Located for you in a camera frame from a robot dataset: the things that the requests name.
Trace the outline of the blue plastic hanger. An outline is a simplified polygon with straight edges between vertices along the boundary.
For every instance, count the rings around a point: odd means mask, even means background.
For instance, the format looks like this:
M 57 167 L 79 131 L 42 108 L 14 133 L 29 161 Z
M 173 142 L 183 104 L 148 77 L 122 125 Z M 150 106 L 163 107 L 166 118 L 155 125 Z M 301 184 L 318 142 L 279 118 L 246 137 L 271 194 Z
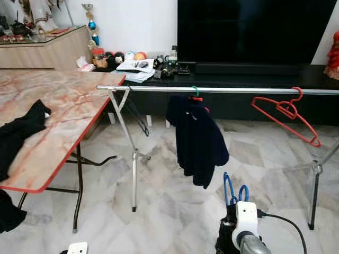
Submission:
M 223 173 L 225 202 L 227 205 L 236 205 L 240 201 L 249 201 L 249 189 L 246 185 L 241 185 L 236 195 L 234 191 L 233 181 L 227 172 Z

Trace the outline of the black t-shirt with green logo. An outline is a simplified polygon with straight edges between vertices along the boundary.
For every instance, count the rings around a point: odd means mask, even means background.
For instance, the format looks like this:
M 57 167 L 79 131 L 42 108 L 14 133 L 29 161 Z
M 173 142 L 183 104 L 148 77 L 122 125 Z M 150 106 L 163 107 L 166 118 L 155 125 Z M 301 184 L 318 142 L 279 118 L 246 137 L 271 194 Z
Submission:
M 51 109 L 39 99 L 19 118 L 0 126 L 0 183 L 9 179 L 9 169 L 24 145 L 24 141 L 46 128 L 44 123 Z M 27 212 L 17 208 L 6 191 L 0 189 L 0 234 L 17 228 L 26 219 Z

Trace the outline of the red plastic hanger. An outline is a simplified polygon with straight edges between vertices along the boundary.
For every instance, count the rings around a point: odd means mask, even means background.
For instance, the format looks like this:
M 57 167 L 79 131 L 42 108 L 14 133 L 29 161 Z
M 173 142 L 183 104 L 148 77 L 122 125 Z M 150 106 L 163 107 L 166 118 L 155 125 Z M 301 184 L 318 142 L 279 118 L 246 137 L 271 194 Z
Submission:
M 255 109 L 257 109 L 257 111 L 261 112 L 262 114 L 264 114 L 265 116 L 267 116 L 269 119 L 271 119 L 272 121 L 276 122 L 278 125 L 282 126 L 282 128 L 290 131 L 291 133 L 295 134 L 298 138 L 300 138 L 302 141 L 316 147 L 316 148 L 320 148 L 320 146 L 322 146 L 322 141 L 320 141 L 319 135 L 317 134 L 317 132 L 315 131 L 315 129 L 310 125 L 310 123 L 308 123 L 308 121 L 301 115 L 299 114 L 296 106 L 295 106 L 295 102 L 301 100 L 304 96 L 304 92 L 302 91 L 302 89 L 300 87 L 293 87 L 292 89 L 295 89 L 296 91 L 299 92 L 299 95 L 297 98 L 293 98 L 291 100 L 288 101 L 276 101 L 270 98 L 266 98 L 266 97 L 254 97 L 251 101 L 251 106 Z M 271 116 L 268 112 L 264 111 L 263 109 L 261 109 L 260 107 L 258 107 L 256 105 L 256 103 L 258 101 L 266 101 L 266 102 L 271 102 L 274 104 L 274 108 L 278 111 L 281 112 L 284 116 L 288 117 L 290 120 L 300 120 L 303 122 L 303 124 L 305 124 L 305 126 L 307 126 L 307 128 L 309 128 L 310 132 L 313 134 L 313 137 L 311 139 L 306 138 L 305 136 L 303 136 L 302 134 L 300 134 L 298 131 L 293 130 L 292 128 L 290 128 L 289 126 L 287 126 L 285 123 L 279 121 L 278 119 L 276 119 L 275 117 Z

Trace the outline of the navy polo shirt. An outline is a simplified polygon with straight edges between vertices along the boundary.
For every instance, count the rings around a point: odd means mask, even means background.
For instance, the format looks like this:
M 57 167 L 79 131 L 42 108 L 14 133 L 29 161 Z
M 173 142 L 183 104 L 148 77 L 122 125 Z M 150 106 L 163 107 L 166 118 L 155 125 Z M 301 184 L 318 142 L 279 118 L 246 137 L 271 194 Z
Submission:
M 201 100 L 182 95 L 169 98 L 166 120 L 176 129 L 177 163 L 193 184 L 208 188 L 214 169 L 229 160 L 225 140 Z

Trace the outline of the black tv console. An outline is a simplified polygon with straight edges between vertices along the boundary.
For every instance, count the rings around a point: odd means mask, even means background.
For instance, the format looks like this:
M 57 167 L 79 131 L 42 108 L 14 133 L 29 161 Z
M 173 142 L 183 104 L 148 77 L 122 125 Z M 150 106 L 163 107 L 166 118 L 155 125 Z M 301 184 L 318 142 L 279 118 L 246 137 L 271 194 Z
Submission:
M 140 86 L 188 87 L 189 92 L 130 92 L 127 102 L 142 115 L 164 116 L 170 97 L 194 95 L 194 86 L 203 88 L 276 88 L 300 87 L 302 89 L 338 90 L 339 81 L 324 73 L 325 66 L 310 65 L 293 72 L 271 74 L 268 70 L 237 74 L 176 75 L 173 78 L 149 78 Z M 254 94 L 206 93 L 200 91 L 203 102 L 213 118 L 225 120 L 269 121 L 254 109 Z M 295 102 L 298 112 L 312 125 L 337 126 L 339 98 L 337 95 L 309 95 Z

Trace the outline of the silver metal clothes rack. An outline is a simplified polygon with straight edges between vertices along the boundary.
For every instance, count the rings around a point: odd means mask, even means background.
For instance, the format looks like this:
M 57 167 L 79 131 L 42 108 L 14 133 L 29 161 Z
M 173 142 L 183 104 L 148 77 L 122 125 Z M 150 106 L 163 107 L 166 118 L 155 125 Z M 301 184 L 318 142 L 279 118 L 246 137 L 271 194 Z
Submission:
M 128 138 L 129 145 L 131 147 L 132 154 L 132 194 L 131 194 L 131 210 L 136 212 L 137 209 L 137 162 L 138 159 L 149 160 L 150 156 L 138 152 L 138 148 L 134 143 L 133 138 L 129 134 L 128 126 L 126 126 L 125 121 L 122 116 L 122 109 L 128 99 L 130 92 L 139 91 L 139 92 L 195 92 L 192 87 L 153 87 L 153 86 L 105 86 L 98 85 L 97 89 L 105 90 L 108 92 L 111 99 L 112 107 L 114 108 L 117 119 L 119 119 L 120 126 L 123 129 L 123 133 L 126 138 Z M 283 88 L 214 88 L 214 87 L 198 87 L 200 93 L 214 93 L 214 94 L 292 94 L 299 95 L 299 92 L 295 89 L 283 89 Z M 338 90 L 329 90 L 329 89 L 302 89 L 304 95 L 339 95 Z M 331 159 L 332 155 L 337 151 L 337 145 L 332 147 L 332 150 L 324 155 L 320 162 L 313 162 L 313 173 L 309 178 L 313 180 L 313 195 L 309 200 L 308 208 L 308 228 L 314 230 L 315 228 L 315 218 L 317 211 L 317 203 L 319 196 L 319 178 L 324 170 L 324 164 Z

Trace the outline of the black soundbar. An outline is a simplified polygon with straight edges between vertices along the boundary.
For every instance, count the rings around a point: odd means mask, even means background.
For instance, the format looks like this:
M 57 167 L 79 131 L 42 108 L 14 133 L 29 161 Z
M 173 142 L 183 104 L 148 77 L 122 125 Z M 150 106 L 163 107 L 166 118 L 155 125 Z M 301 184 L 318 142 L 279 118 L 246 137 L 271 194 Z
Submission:
M 289 65 L 245 65 L 244 63 L 196 63 L 195 74 L 214 75 L 273 75 L 296 76 L 303 70 L 302 66 Z

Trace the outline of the black electronic gadgets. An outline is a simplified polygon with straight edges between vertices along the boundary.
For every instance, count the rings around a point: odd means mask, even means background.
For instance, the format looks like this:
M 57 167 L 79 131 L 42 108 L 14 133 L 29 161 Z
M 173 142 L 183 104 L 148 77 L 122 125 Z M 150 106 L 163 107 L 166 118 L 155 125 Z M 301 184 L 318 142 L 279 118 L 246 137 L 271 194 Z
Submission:
M 174 78 L 175 75 L 189 75 L 188 63 L 182 63 L 176 55 L 160 55 L 154 59 L 153 78 Z

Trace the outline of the stack of white papers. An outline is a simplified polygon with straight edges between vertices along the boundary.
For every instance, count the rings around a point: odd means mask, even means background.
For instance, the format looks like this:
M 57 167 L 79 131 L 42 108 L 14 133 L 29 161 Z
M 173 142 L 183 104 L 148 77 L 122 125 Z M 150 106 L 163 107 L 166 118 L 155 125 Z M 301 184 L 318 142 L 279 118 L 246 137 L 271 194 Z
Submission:
M 117 66 L 113 73 L 120 73 L 126 76 L 127 81 L 143 83 L 148 78 L 155 74 L 153 68 L 154 60 L 126 60 L 121 65 Z

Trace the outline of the red laughing buddha statue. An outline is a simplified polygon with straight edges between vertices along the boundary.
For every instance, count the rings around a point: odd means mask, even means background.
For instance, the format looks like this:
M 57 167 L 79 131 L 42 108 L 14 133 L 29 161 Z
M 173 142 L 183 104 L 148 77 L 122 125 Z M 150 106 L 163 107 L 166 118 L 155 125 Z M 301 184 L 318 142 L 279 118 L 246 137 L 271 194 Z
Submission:
M 328 64 L 325 67 L 324 73 L 334 80 L 339 80 L 339 31 L 336 31 L 333 36 L 333 44 L 328 53 Z

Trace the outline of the black flat television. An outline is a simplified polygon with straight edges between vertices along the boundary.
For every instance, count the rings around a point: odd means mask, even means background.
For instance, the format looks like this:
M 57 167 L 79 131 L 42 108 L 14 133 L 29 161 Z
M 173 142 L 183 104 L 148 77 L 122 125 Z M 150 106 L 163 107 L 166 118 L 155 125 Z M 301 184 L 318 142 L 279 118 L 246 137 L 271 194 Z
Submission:
M 309 65 L 337 0 L 177 0 L 181 61 Z

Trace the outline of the marble pattern folding table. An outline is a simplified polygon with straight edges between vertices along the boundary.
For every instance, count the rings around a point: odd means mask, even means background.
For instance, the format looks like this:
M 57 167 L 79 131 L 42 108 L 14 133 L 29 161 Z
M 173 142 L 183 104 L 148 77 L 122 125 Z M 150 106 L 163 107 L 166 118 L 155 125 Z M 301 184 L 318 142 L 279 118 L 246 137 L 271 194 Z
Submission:
M 78 175 L 74 193 L 82 197 L 86 162 L 80 142 L 110 101 L 103 87 L 119 87 L 124 80 L 124 75 L 110 72 L 0 70 L 0 124 L 24 116 L 37 100 L 50 109 L 46 128 L 26 139 L 0 189 L 42 193 L 74 157 Z

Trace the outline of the black plush toy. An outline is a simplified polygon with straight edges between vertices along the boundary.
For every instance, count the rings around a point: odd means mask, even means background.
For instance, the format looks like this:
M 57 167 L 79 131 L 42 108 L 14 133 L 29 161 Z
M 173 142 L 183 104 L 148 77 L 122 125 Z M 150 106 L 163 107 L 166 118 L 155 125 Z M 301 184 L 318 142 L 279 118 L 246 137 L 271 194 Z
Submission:
M 125 54 L 121 51 L 112 53 L 111 51 L 105 52 L 105 60 L 109 68 L 117 68 L 125 60 Z

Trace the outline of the jar with red lid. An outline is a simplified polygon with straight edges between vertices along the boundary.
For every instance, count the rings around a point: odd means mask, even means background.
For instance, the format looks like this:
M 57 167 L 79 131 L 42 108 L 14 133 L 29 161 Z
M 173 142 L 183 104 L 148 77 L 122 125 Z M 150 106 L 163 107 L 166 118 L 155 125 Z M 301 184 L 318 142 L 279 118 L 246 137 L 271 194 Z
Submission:
M 108 62 L 105 55 L 105 50 L 103 48 L 94 48 L 92 49 L 93 54 L 93 64 L 98 68 L 107 68 Z

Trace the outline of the pink tissue packet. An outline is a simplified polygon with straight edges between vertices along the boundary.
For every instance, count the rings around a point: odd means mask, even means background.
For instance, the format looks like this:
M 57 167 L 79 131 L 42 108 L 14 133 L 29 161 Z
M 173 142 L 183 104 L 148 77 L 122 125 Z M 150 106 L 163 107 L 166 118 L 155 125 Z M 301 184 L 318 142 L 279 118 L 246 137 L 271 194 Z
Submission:
M 85 56 L 81 56 L 76 60 L 76 65 L 78 66 L 77 71 L 86 72 L 86 71 L 92 71 L 96 68 L 96 65 L 93 65 L 92 63 L 89 63 Z

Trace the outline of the gold trophy with blue ball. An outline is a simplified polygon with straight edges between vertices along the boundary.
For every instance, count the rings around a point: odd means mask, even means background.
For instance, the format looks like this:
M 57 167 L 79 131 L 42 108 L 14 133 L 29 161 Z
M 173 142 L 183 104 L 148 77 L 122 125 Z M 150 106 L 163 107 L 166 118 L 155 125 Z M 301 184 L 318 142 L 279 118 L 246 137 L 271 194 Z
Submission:
M 88 48 L 89 49 L 99 48 L 100 37 L 97 34 L 97 32 L 99 31 L 99 27 L 97 27 L 97 24 L 94 22 L 94 15 L 92 13 L 94 5 L 92 3 L 82 3 L 82 7 L 86 11 L 86 16 L 88 19 L 87 27 L 90 30 L 90 41 L 88 43 Z

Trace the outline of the beige wooden cabinet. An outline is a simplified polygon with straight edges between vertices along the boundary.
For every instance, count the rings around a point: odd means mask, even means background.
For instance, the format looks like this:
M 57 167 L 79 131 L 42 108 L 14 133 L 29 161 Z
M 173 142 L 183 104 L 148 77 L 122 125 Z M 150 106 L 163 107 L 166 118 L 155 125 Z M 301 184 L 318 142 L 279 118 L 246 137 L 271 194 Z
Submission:
M 92 62 L 89 41 L 89 29 L 84 26 L 58 37 L 35 36 L 14 43 L 0 39 L 0 69 L 77 70 L 80 57 Z

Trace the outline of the white figurine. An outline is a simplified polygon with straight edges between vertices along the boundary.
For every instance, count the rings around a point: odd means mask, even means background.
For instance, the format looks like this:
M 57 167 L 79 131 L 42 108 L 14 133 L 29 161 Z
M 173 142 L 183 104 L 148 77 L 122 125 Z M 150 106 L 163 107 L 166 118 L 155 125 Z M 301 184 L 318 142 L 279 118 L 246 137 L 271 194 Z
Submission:
M 38 31 L 51 32 L 58 29 L 51 10 L 58 6 L 58 0 L 30 0 L 30 5 L 32 19 Z

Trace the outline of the dark figurine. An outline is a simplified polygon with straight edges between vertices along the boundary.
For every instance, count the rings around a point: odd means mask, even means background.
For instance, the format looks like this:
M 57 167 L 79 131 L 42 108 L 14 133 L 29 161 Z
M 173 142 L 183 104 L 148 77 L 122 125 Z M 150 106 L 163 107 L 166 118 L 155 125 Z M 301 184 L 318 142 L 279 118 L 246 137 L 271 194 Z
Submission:
M 24 37 L 32 36 L 32 31 L 26 24 L 19 22 L 18 19 L 14 20 L 14 23 L 10 25 L 11 31 L 14 35 L 22 35 Z

